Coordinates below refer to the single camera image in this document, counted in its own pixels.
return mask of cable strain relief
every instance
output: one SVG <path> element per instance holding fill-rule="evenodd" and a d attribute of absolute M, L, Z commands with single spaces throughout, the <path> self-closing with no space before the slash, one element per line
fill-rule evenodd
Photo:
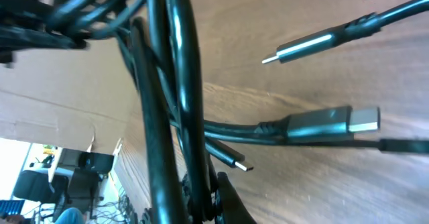
<path fill-rule="evenodd" d="M 343 27 L 348 40 L 357 40 L 380 32 L 381 22 L 378 14 L 370 13 L 346 23 Z"/>
<path fill-rule="evenodd" d="M 255 133 L 264 133 L 270 135 L 283 135 L 287 128 L 289 117 L 277 121 L 261 122 L 257 125 Z"/>

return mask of wooden table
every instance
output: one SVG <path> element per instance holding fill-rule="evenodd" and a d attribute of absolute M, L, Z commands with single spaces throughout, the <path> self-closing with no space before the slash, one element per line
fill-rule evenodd
<path fill-rule="evenodd" d="M 206 119 L 245 124 L 378 105 L 381 132 L 360 137 L 429 138 L 429 13 L 287 64 L 261 64 L 280 44 L 406 1 L 192 0 Z M 142 129 L 136 104 L 115 170 L 139 212 L 149 206 Z M 230 146 L 255 170 L 231 170 L 218 161 L 215 167 L 228 173 L 258 223 L 427 223 L 428 157 Z"/>

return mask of person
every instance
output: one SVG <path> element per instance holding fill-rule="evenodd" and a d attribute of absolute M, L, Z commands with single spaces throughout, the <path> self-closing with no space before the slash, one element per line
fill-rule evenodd
<path fill-rule="evenodd" d="M 10 215 L 6 219 L 0 219 L 0 224 L 24 224 L 25 218 L 22 215 Z M 82 213 L 72 207 L 65 210 L 57 218 L 55 224 L 85 224 L 85 218 Z"/>

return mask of chair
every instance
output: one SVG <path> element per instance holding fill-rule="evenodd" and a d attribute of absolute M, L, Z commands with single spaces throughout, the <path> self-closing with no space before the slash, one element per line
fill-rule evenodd
<path fill-rule="evenodd" d="M 92 213 L 95 189 L 100 181 L 97 173 L 76 169 L 72 172 L 72 176 L 65 176 L 56 172 L 52 181 L 54 189 L 52 192 L 48 183 L 47 169 L 39 169 L 39 171 L 42 172 L 35 170 L 21 172 L 15 183 L 13 195 L 41 204 L 55 204 L 54 213 L 43 216 L 42 219 L 53 217 L 53 221 L 55 221 L 66 208 L 77 207 L 75 205 L 79 205 L 78 209 L 82 212 L 89 207 Z"/>

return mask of cardboard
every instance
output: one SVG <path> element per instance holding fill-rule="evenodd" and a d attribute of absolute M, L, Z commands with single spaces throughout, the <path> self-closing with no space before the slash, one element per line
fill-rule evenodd
<path fill-rule="evenodd" d="M 115 40 L 24 50 L 0 66 L 0 137 L 112 154 L 137 97 Z"/>

